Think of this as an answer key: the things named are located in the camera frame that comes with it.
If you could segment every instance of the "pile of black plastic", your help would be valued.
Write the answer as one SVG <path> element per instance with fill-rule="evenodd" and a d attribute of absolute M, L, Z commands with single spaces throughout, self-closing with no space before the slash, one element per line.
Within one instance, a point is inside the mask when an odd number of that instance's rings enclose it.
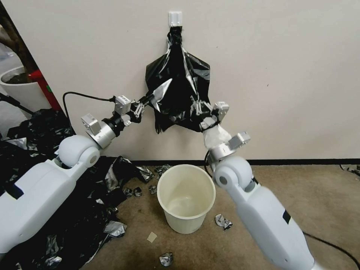
<path fill-rule="evenodd" d="M 6 140 L 26 138 L 26 145 L 0 141 L 2 177 L 0 196 L 33 165 L 55 158 L 60 142 L 71 132 L 62 112 L 40 110 L 8 131 Z M 105 176 L 112 165 L 117 186 L 109 190 Z M 79 269 L 111 238 L 104 233 L 116 221 L 116 206 L 126 200 L 123 185 L 139 170 L 122 157 L 100 157 L 76 183 L 74 191 L 42 229 L 13 248 L 0 262 L 0 269 Z"/>

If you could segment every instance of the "baseboard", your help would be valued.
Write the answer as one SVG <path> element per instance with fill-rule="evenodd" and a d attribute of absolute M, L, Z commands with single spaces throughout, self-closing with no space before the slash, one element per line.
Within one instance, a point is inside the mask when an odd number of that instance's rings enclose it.
<path fill-rule="evenodd" d="M 203 166 L 203 160 L 134 160 L 135 165 L 159 166 L 164 164 L 191 164 Z M 250 165 L 339 165 L 360 164 L 360 159 L 249 159 Z"/>

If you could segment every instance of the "white adhesive hook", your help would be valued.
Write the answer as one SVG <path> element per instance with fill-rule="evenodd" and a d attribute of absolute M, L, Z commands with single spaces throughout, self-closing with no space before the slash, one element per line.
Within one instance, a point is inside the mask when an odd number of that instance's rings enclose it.
<path fill-rule="evenodd" d="M 169 26 L 182 26 L 183 25 L 183 14 L 181 11 L 170 11 L 169 12 Z"/>

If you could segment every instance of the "white wall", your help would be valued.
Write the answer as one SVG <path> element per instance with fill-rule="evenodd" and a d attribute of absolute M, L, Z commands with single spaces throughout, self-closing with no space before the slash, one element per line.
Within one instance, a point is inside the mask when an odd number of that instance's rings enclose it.
<path fill-rule="evenodd" d="M 139 98 L 146 65 L 165 52 L 167 12 L 183 12 L 183 44 L 211 65 L 223 127 L 247 130 L 248 159 L 360 158 L 358 0 L 2 0 L 58 100 L 66 91 Z M 112 105 L 73 97 L 75 130 Z M 152 109 L 106 154 L 202 159 L 202 135 L 157 135 Z"/>

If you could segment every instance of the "red object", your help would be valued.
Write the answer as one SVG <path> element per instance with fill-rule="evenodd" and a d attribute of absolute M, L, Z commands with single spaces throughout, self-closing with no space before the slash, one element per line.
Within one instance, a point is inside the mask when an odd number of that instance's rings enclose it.
<path fill-rule="evenodd" d="M 40 88 L 41 88 L 42 92 L 44 93 L 46 99 L 50 103 L 51 107 L 56 111 L 60 111 L 61 110 L 60 104 L 56 100 L 56 97 L 54 96 L 53 92 L 51 91 L 50 86 L 46 82 L 41 71 L 38 69 L 38 70 L 34 71 L 33 73 L 29 74 L 28 76 L 29 76 L 29 78 L 31 78 L 33 81 L 36 81 L 40 85 Z"/>

